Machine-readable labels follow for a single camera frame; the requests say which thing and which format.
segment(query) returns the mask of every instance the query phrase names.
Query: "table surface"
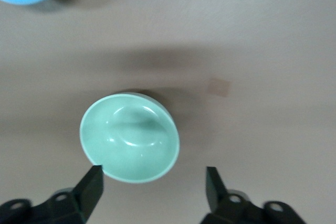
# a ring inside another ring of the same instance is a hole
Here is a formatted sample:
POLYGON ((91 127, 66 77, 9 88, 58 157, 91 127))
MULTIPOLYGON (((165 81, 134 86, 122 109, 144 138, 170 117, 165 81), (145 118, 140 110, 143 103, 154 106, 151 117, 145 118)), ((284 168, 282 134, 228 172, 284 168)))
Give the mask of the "table surface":
POLYGON ((206 166, 334 223, 335 17, 336 0, 0 3, 0 202, 74 186, 86 109, 142 90, 173 115, 179 159, 147 184, 105 177, 88 223, 199 223, 206 166))

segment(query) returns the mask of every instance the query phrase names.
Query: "mint green bowl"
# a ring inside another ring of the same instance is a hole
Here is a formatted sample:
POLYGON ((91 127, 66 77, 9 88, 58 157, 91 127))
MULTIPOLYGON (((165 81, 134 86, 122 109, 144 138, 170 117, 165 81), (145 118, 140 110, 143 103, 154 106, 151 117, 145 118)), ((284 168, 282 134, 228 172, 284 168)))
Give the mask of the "mint green bowl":
POLYGON ((156 100, 139 93, 113 94, 91 105, 80 124, 80 141, 94 165, 128 183, 162 177, 180 150, 171 115, 156 100))

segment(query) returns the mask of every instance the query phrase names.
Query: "screw hole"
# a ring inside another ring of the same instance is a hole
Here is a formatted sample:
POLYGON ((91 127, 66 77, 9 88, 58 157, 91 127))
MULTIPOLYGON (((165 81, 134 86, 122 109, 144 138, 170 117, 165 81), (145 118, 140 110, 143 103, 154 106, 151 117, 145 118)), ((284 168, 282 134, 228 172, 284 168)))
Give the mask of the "screw hole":
POLYGON ((56 201, 61 201, 61 200, 64 200, 67 198, 67 195, 66 194, 61 194, 59 196, 56 197, 56 201))
POLYGON ((233 203, 240 203, 240 202, 242 201, 237 195, 231 195, 231 196, 230 196, 230 200, 231 200, 233 203))
POLYGON ((11 210, 18 209, 18 208, 22 207, 23 205, 24 204, 22 202, 14 203, 13 205, 11 205, 11 210))
POLYGON ((274 210, 274 211, 277 211, 277 212, 283 212, 283 208, 282 208, 282 206, 280 206, 279 204, 277 204, 277 203, 272 203, 272 204, 270 204, 270 206, 269 206, 272 210, 274 210))

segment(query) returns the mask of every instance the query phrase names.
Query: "gray table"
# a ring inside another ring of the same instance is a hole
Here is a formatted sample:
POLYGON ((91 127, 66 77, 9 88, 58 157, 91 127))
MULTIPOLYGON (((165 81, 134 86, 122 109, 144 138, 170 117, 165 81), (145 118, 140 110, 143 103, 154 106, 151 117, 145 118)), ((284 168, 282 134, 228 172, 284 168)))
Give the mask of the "gray table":
POLYGON ((89 223, 199 223, 207 165, 259 206, 334 223, 335 15, 336 0, 1 3, 0 202, 74 186, 85 110, 136 89, 171 111, 179 159, 148 184, 106 177, 89 223))

